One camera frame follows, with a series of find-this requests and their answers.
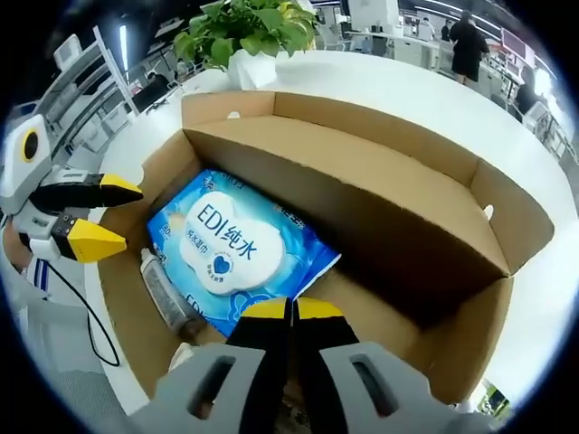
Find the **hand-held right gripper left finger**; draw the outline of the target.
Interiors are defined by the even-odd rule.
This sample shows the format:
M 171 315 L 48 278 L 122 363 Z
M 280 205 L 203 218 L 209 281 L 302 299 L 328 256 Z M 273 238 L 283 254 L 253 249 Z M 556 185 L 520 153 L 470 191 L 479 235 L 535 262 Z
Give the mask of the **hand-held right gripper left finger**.
M 196 347 L 131 418 L 139 433 L 272 433 L 287 380 L 292 302 L 245 309 L 223 344 Z

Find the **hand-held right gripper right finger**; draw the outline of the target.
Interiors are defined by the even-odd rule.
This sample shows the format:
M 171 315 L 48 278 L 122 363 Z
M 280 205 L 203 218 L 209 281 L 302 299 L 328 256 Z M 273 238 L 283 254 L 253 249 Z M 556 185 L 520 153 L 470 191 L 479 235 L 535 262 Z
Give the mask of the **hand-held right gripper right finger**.
M 293 304 L 299 385 L 314 433 L 490 433 L 491 418 L 459 413 L 427 378 L 373 342 L 361 342 L 332 304 Z

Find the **person's left hand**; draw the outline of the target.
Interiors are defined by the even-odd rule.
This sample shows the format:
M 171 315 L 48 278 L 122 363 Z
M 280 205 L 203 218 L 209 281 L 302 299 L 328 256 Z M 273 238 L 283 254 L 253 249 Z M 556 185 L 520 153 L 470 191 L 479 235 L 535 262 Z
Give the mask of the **person's left hand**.
M 24 269 L 28 268 L 32 261 L 33 254 L 22 243 L 19 233 L 14 228 L 11 221 L 8 221 L 5 226 L 3 245 L 6 257 L 18 272 L 22 272 Z

